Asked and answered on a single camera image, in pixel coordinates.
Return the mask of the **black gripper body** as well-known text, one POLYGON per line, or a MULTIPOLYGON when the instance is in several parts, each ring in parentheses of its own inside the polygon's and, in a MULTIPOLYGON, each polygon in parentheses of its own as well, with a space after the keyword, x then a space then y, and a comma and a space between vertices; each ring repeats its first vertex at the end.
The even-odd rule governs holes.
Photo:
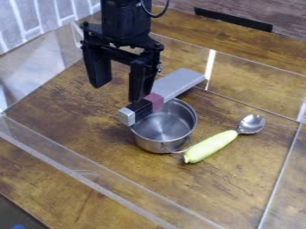
POLYGON ((150 66, 160 64, 160 52, 164 50, 164 45, 149 37, 150 24, 120 25, 114 23, 106 26, 85 21, 80 28, 84 32, 81 49, 86 61, 96 55, 128 63, 136 55, 124 51, 121 47, 129 47, 141 49, 140 56, 146 59, 150 66))

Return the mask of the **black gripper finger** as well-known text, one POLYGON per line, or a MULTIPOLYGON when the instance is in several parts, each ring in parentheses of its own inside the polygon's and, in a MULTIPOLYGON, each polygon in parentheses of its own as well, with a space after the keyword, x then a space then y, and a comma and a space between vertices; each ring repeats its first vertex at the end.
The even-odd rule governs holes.
POLYGON ((82 48, 85 70, 90 85, 97 89, 108 84, 110 76, 110 60, 97 49, 82 48))
POLYGON ((144 62, 130 63, 129 72, 129 102, 137 102, 152 91, 156 67, 144 62))

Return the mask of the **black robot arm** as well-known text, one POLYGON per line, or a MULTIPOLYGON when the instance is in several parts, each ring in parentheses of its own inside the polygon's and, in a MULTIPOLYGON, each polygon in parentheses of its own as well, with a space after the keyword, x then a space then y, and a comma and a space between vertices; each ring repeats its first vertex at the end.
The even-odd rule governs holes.
POLYGON ((101 23, 84 21, 80 41, 90 85, 97 89, 112 80, 110 62, 130 68, 129 102, 141 100, 152 91, 160 71, 164 45, 149 37, 152 0, 100 0, 101 23))

